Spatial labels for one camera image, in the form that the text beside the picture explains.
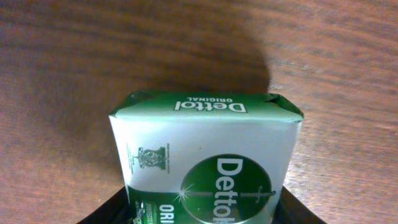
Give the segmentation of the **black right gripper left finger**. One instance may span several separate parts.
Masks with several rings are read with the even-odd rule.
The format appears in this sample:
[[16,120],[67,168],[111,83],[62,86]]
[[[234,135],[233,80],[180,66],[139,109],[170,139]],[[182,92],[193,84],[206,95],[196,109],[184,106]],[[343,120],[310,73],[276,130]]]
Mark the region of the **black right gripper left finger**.
[[77,224],[118,224],[132,218],[126,189],[123,187],[94,212]]

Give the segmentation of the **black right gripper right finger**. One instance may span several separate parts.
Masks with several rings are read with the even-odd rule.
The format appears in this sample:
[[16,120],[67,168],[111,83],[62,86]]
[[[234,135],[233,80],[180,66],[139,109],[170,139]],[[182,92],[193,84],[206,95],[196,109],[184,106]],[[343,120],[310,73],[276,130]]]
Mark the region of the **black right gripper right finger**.
[[299,199],[283,187],[272,224],[326,224],[326,222],[316,216]]

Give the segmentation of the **green soap bar pack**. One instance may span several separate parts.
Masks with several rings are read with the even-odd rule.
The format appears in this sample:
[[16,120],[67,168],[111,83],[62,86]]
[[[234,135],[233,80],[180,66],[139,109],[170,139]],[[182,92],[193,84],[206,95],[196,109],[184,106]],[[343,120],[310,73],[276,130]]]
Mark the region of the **green soap bar pack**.
[[133,222],[270,223],[303,119],[278,94],[131,93],[109,120]]

